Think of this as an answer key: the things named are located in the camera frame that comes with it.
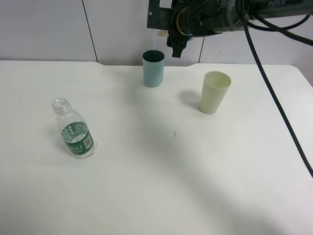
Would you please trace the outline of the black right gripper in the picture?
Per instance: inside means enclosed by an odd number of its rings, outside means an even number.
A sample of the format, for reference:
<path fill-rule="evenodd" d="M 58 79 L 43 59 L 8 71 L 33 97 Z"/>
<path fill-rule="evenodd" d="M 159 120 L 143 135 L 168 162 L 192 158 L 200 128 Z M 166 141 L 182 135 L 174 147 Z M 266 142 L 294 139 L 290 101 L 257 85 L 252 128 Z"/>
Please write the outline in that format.
<path fill-rule="evenodd" d="M 221 0 L 173 0 L 169 17 L 167 46 L 172 57 L 180 58 L 189 37 L 206 37 L 223 32 Z"/>

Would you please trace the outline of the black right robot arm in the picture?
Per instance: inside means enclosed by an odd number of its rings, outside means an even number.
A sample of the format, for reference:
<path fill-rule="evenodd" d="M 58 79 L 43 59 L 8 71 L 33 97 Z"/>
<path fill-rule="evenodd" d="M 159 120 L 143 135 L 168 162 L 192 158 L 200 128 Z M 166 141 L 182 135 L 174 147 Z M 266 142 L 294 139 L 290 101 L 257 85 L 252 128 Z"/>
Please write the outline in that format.
<path fill-rule="evenodd" d="M 311 0 L 176 0 L 172 4 L 173 29 L 168 31 L 167 46 L 179 58 L 191 37 L 206 37 L 242 31 L 243 20 L 311 15 Z"/>

